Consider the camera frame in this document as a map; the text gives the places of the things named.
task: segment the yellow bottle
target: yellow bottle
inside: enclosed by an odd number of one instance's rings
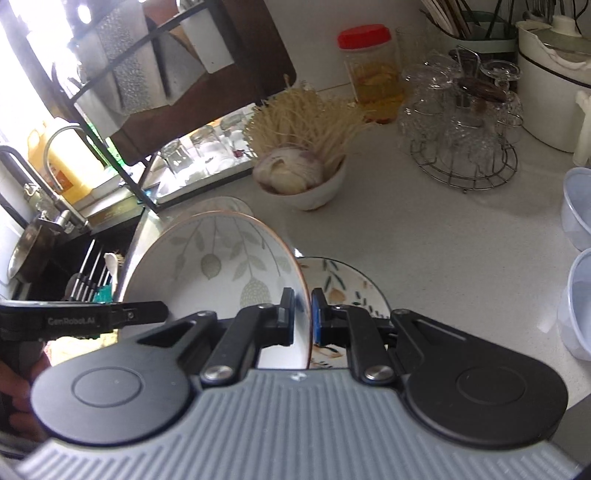
[[[49,138],[66,125],[68,122],[63,118],[43,121],[43,125],[33,130],[27,139],[29,163],[56,191],[56,185],[43,165],[43,151]],[[61,195],[70,203],[76,203],[97,187],[105,169],[74,130],[66,130],[53,139],[49,165],[63,188]]]

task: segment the ceramic plate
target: ceramic plate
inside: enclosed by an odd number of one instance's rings
[[[169,321],[199,310],[214,310],[223,319],[249,305],[279,303],[284,287],[295,291],[294,343],[265,348],[258,366],[307,368],[310,300],[298,262],[274,231],[242,213],[201,213],[170,227],[139,262],[124,301],[162,300]],[[126,327],[119,336],[156,326]]]
[[[254,217],[252,209],[245,202],[236,197],[214,197],[207,200],[201,200],[194,205],[190,205],[188,202],[183,202],[178,206],[166,209],[159,215],[159,217],[163,223],[163,227],[168,228],[173,223],[182,222],[198,213],[221,211],[239,212]]]
[[[390,306],[379,288],[359,270],[330,258],[298,258],[309,292],[322,288],[331,305],[344,303],[366,309],[373,317],[390,317]],[[310,368],[346,368],[345,349],[314,346]]]

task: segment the yellow liquid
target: yellow liquid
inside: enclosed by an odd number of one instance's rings
[[[404,92],[393,65],[366,63],[355,68],[352,77],[357,101],[368,121],[388,123],[396,118]]]

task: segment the white countertop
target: white countertop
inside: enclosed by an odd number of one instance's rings
[[[218,195],[244,200],[303,255],[335,258],[364,272],[392,308],[415,310],[546,362],[566,382],[572,406],[591,393],[591,362],[569,354],[555,325],[578,254],[560,225],[571,155],[526,132],[516,150],[519,171],[507,185],[464,194],[400,152],[392,125],[377,125],[351,146],[342,191],[317,211],[270,203],[251,177],[189,202]],[[157,236],[149,224],[142,220],[145,233],[128,257],[132,264]]]

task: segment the finger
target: finger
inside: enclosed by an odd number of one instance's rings
[[[44,370],[51,367],[51,363],[49,362],[49,358],[47,357],[45,352],[41,353],[41,358],[37,361],[35,365],[31,367],[31,383],[35,381],[35,379],[43,372]]]
[[[4,362],[0,362],[0,392],[17,398],[28,398],[31,386]]]
[[[37,422],[35,417],[30,413],[13,413],[8,417],[8,422],[11,427],[20,432],[22,436],[36,442],[42,442],[47,438],[47,435]]]
[[[16,408],[17,410],[20,411],[24,411],[27,413],[31,413],[32,409],[31,409],[31,402],[29,401],[28,398],[16,398],[13,397],[12,399],[12,406],[14,406],[14,408]]]

